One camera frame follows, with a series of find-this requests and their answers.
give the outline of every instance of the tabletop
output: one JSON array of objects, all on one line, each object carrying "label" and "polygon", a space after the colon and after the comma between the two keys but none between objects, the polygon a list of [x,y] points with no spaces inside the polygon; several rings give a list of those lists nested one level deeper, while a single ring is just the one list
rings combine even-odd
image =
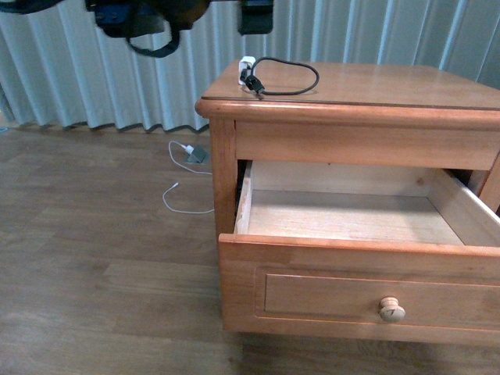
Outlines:
[{"label": "tabletop", "polygon": [[[319,84],[296,96],[267,96],[266,102],[331,103],[500,111],[500,90],[429,66],[311,62]],[[267,91],[295,91],[314,82],[304,67],[262,61],[255,75]],[[232,62],[202,99],[258,101],[238,85],[238,61]]]}]

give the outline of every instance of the curtain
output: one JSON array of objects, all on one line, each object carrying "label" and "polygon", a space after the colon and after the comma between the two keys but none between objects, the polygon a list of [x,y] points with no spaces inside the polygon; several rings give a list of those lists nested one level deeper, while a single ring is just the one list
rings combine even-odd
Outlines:
[{"label": "curtain", "polygon": [[[428,65],[500,88],[499,0],[276,0],[273,32],[245,37],[237,11],[237,2],[213,2],[165,59],[106,37],[83,0],[28,16],[0,13],[0,110],[17,123],[199,129],[206,120],[196,100],[243,55]],[[135,44],[158,48],[169,39]]]}]

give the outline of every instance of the laminate floor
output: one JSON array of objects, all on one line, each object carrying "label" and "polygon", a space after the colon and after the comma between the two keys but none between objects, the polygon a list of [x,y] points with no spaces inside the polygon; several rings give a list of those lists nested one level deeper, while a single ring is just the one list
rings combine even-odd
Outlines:
[{"label": "laminate floor", "polygon": [[[500,351],[222,331],[209,176],[168,141],[0,134],[0,374],[496,374]],[[182,159],[182,151],[174,155]],[[197,166],[208,170],[209,166]]]}]

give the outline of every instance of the nightstand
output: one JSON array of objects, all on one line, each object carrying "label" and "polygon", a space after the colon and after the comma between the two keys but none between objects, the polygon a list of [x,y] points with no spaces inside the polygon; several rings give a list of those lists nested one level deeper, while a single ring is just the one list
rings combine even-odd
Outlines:
[{"label": "nightstand", "polygon": [[[424,66],[312,65],[313,91],[259,100],[234,62],[196,105],[224,328],[499,344],[500,91]],[[257,75],[270,91],[314,79]],[[448,169],[473,170],[470,186]]]}]

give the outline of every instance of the charging cable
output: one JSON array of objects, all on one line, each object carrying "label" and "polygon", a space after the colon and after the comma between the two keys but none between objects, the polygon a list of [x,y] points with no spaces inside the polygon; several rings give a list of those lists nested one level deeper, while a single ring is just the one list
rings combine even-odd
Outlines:
[{"label": "charging cable", "polygon": [[[264,61],[264,60],[275,61],[277,63],[287,64],[287,65],[303,66],[303,67],[311,70],[314,73],[314,75],[316,76],[316,80],[314,81],[313,84],[311,84],[310,86],[308,86],[302,90],[297,90],[297,91],[266,91],[266,88],[264,87],[263,83],[259,80],[259,78],[257,78],[254,75],[255,68],[257,67],[257,65],[261,61]],[[320,73],[312,66],[304,64],[302,62],[291,62],[291,61],[286,61],[286,60],[282,60],[282,59],[276,59],[274,57],[262,57],[262,58],[258,59],[257,61],[255,61],[252,64],[252,67],[250,69],[247,68],[247,69],[244,69],[241,71],[240,80],[245,83],[246,87],[249,90],[254,91],[257,95],[300,95],[300,94],[304,94],[307,91],[311,91],[313,88],[316,87],[316,85],[320,82]]]},{"label": "charging cable", "polygon": [[[185,170],[188,170],[189,172],[192,172],[192,173],[196,173],[196,174],[208,174],[210,176],[212,176],[212,174],[210,172],[202,172],[202,171],[198,171],[198,170],[192,170],[191,168],[187,168],[186,166],[183,166],[182,164],[180,164],[178,161],[176,161],[174,158],[173,158],[173,155],[172,155],[172,144],[175,144],[175,145],[179,145],[180,147],[182,147],[183,150],[185,150],[185,152],[187,154],[191,154],[194,150],[194,148],[190,145],[183,145],[177,141],[170,141],[169,142],[169,154],[170,154],[170,158],[172,159],[173,163],[178,165],[179,167],[181,168],[184,168]],[[168,202],[166,201],[166,195],[172,191],[173,189],[175,189],[177,186],[179,186],[179,183],[176,182],[175,184],[173,184],[169,189],[167,189],[163,195],[162,195],[162,199],[163,199],[163,203],[165,203],[165,206],[172,212],[174,213],[190,213],[190,214],[193,214],[193,215],[203,215],[205,213],[213,213],[213,209],[209,209],[208,211],[183,211],[183,210],[180,210],[180,209],[173,209],[169,204]]]}]

